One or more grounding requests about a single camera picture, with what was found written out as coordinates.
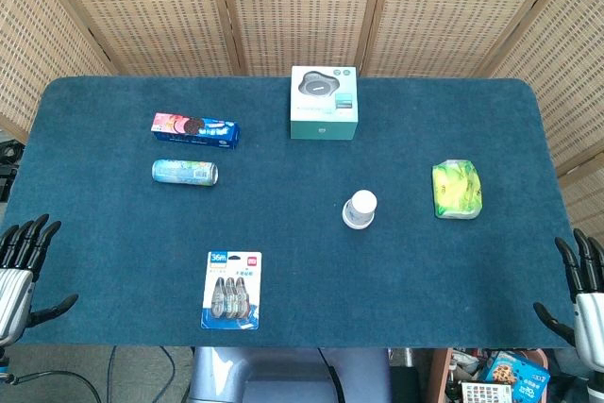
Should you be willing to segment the woven folding screen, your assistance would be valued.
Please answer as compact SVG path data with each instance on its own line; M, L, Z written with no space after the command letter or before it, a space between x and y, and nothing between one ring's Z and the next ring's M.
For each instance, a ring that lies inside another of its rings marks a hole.
M604 0L0 0L0 141L61 76L516 77L571 224L604 242Z

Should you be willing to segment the blue chocolate cookie box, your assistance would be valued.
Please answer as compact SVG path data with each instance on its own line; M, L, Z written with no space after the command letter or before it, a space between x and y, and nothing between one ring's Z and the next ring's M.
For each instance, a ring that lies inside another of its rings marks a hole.
M532 351L496 351L480 374L485 382L509 384L513 403L544 403L550 374L545 355Z

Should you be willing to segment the brown storage crate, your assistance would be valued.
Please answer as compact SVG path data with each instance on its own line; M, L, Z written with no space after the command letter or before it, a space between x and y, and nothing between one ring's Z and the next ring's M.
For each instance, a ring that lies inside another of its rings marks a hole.
M445 384L453 351L453 348L434 350L426 393L427 403L445 403ZM548 359L542 349L515 350L515 353L548 369Z

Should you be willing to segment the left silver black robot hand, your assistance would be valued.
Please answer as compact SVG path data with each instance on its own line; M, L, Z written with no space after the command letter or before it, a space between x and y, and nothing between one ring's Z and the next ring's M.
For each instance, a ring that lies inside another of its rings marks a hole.
M31 309L48 248L61 227L48 220L45 213L0 234L0 349L19 341L26 329L60 317L78 299L70 294L51 308Z

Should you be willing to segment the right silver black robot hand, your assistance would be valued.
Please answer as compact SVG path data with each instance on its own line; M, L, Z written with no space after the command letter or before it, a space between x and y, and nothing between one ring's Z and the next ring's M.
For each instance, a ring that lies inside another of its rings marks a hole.
M585 366L604 374L604 246L579 228L573 236L578 253L560 237L554 243L562 256L574 325L559 322L540 302L533 309L548 329L575 347Z

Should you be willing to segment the black equipment beside table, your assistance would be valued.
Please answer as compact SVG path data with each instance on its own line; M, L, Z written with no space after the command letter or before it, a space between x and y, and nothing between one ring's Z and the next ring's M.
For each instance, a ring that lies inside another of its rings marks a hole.
M25 146L10 140L0 143L0 202L8 201L9 193L19 169Z

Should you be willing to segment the dark blue table mat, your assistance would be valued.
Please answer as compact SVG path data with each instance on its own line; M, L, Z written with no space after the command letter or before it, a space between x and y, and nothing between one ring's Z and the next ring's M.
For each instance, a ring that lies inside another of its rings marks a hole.
M363 78L351 141L290 138L280 77L76 76L42 94L5 222L61 221L26 344L558 347L573 238L536 97L515 78ZM236 122L235 149L158 140L155 114ZM156 160L213 162L214 186ZM471 160L482 210L435 216L431 170ZM344 203L377 198L352 229ZM208 253L261 252L257 330L200 326Z

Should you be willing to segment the green snack bag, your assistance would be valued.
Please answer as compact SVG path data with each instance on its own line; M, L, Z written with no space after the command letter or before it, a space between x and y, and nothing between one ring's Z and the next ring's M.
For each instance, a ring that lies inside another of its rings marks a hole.
M446 160L431 170L435 216L471 220L482 210L478 170L471 160Z

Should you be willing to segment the blue pink cookie box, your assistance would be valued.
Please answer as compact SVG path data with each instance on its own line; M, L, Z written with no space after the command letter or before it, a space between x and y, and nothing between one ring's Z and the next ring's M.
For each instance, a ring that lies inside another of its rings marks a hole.
M161 141L235 149L241 129L236 122L157 112L151 132Z

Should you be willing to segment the correction tape blister pack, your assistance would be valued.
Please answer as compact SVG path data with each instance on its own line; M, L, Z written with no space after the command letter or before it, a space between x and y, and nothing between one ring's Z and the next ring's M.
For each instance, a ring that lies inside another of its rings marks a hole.
M200 326L257 330L260 325L261 252L208 253Z

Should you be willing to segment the white green speaker box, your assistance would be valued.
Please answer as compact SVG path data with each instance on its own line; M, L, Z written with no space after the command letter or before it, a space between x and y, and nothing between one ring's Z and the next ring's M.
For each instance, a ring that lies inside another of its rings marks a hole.
M293 66L290 138L351 141L359 113L354 66Z

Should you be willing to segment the light blue drink can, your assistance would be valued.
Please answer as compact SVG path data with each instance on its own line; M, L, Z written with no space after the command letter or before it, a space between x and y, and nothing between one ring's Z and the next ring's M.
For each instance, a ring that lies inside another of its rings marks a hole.
M160 183L214 186L218 181L218 167L213 162L191 160L156 160L152 164L152 178Z

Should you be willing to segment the blue-grey robot torso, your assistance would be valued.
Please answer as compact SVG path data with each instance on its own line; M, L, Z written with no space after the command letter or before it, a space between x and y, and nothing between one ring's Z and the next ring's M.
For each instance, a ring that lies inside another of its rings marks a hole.
M187 403L391 403L383 348L194 350Z

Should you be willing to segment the white sticker sheet pack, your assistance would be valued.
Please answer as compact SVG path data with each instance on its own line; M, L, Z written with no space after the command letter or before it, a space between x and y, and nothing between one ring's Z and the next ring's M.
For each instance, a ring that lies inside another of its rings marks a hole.
M513 403L509 384L465 381L461 384L463 403Z

